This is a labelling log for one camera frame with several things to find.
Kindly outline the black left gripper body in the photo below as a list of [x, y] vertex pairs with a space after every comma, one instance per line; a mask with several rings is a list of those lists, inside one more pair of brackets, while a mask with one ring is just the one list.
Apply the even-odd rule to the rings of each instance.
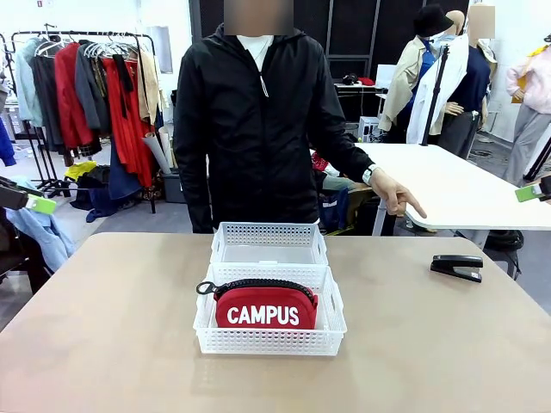
[[0, 179], [0, 207], [19, 210], [28, 203], [28, 193], [11, 180]]

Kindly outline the person's left hand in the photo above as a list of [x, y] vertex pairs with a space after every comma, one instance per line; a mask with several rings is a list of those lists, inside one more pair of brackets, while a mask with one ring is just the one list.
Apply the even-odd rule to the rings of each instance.
[[390, 215], [404, 217], [407, 206], [411, 206], [421, 218], [427, 218], [427, 213], [410, 190], [395, 181], [382, 168], [377, 167], [374, 169], [368, 185], [386, 202], [387, 212]]

